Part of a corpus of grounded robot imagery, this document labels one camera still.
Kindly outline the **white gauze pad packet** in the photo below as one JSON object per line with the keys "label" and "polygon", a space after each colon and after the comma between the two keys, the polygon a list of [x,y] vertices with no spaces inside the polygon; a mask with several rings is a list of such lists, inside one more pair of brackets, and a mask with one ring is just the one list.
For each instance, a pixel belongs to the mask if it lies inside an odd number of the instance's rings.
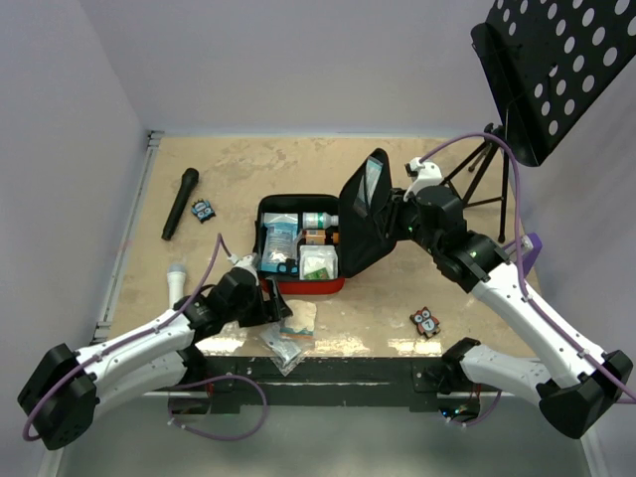
{"label": "white gauze pad packet", "polygon": [[331,279],[339,276],[338,254],[333,245],[302,245],[299,248],[299,278],[303,280],[303,275],[320,268],[327,268]]}

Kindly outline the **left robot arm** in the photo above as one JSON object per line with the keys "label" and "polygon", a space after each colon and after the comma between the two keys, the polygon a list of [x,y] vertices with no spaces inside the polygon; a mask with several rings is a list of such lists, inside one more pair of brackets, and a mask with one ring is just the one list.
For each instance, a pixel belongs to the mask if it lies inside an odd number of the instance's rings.
{"label": "left robot arm", "polygon": [[78,350],[66,344],[50,349],[17,398],[27,415],[24,440],[58,450],[132,398],[162,388],[194,390],[206,377],[197,343],[228,323],[247,328],[291,316],[276,281],[258,278],[254,259],[244,256],[218,283],[131,332]]}

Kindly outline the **green wind oil box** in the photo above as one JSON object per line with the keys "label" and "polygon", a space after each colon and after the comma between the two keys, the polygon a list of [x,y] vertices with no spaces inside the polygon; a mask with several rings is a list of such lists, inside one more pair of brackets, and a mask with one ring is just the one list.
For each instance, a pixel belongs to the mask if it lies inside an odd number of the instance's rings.
{"label": "green wind oil box", "polygon": [[307,280],[307,281],[322,281],[322,280],[329,280],[331,278],[331,275],[329,273],[329,270],[325,267],[311,271],[311,272],[307,272],[303,275],[303,280]]}

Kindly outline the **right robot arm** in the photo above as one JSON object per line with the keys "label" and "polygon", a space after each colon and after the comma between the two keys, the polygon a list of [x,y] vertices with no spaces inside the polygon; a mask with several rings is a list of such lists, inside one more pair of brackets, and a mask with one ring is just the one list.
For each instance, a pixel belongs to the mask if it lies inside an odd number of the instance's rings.
{"label": "right robot arm", "polygon": [[411,183],[394,191],[392,232],[428,252],[444,277],[499,315],[535,353],[514,358],[463,339],[443,357],[445,383],[457,391],[482,384],[522,398],[561,434],[581,438],[626,395],[632,361],[585,338],[499,245],[468,230],[459,198],[434,163],[414,158],[405,169]]}

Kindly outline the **amber bottle orange cap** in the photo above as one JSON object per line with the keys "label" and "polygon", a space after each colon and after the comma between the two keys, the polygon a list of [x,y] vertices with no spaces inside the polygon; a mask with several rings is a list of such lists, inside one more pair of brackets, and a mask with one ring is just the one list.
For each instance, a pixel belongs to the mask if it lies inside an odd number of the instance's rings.
{"label": "amber bottle orange cap", "polygon": [[303,238],[308,245],[337,245],[340,234],[337,230],[304,230]]}

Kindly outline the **blue mask package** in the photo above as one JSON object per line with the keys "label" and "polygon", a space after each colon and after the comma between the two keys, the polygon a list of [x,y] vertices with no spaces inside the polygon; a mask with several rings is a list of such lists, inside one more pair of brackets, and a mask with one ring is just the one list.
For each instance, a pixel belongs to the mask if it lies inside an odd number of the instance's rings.
{"label": "blue mask package", "polygon": [[298,215],[284,213],[264,213],[262,225],[266,229],[261,254],[260,269],[277,273],[276,265],[285,246],[299,234]]}

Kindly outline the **bag with beige gloves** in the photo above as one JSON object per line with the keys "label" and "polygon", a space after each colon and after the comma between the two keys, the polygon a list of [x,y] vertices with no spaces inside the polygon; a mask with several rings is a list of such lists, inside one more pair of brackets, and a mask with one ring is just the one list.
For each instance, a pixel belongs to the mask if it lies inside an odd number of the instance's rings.
{"label": "bag with beige gloves", "polygon": [[292,314],[282,321],[280,332],[293,339],[312,339],[317,317],[317,305],[298,299],[288,301],[287,305]]}

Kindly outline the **bandage plasters bag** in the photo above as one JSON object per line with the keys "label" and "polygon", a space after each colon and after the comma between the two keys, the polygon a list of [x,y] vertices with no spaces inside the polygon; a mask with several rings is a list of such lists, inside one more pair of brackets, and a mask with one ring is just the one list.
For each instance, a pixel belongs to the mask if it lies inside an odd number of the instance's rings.
{"label": "bandage plasters bag", "polygon": [[384,165],[380,160],[372,156],[367,158],[358,192],[358,199],[364,208],[371,205],[383,169]]}

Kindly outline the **white medicine bottle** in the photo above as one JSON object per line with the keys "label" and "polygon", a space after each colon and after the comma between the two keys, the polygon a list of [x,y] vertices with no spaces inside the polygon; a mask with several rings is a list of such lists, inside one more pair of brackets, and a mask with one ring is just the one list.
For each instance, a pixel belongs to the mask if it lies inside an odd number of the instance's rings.
{"label": "white medicine bottle", "polygon": [[302,214],[302,227],[309,230],[327,230],[339,226],[339,217],[324,212]]}

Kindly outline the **black handled scissors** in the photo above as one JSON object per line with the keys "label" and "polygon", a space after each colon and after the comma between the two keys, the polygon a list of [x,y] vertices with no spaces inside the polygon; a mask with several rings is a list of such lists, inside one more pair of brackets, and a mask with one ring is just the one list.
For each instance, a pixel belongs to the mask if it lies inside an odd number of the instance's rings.
{"label": "black handled scissors", "polygon": [[302,233],[297,234],[280,253],[281,258],[276,265],[276,272],[297,276],[299,273],[300,245],[303,240]]}

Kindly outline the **red medicine kit case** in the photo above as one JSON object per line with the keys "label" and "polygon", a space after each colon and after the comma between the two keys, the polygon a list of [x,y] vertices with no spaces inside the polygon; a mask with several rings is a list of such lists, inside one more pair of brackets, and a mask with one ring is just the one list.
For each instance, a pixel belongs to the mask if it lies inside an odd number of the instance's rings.
{"label": "red medicine kit case", "polygon": [[[358,192],[365,162],[369,156],[380,160],[384,169],[371,205],[364,208],[358,199]],[[305,281],[299,278],[299,273],[292,276],[260,270],[260,280],[274,278],[283,294],[334,294],[343,288],[347,278],[354,277],[394,250],[397,242],[385,238],[385,207],[393,185],[389,156],[382,148],[375,149],[369,156],[343,186],[337,197],[325,194],[270,195],[263,198],[257,208],[259,218],[255,222],[254,250],[260,255],[266,235],[265,227],[262,225],[264,213],[289,213],[297,214],[298,217],[305,212],[337,215],[343,222],[329,230],[337,230],[340,234],[340,243],[334,245],[338,254],[339,276],[331,280]]]}

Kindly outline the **zip bag with wipes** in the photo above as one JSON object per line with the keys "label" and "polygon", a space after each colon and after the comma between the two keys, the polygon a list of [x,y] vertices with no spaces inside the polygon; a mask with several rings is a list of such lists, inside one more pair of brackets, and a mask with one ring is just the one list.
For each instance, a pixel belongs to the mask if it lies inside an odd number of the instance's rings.
{"label": "zip bag with wipes", "polygon": [[292,338],[283,335],[278,324],[266,327],[260,338],[264,345],[273,352],[271,361],[283,376],[288,376],[302,361],[304,350]]}

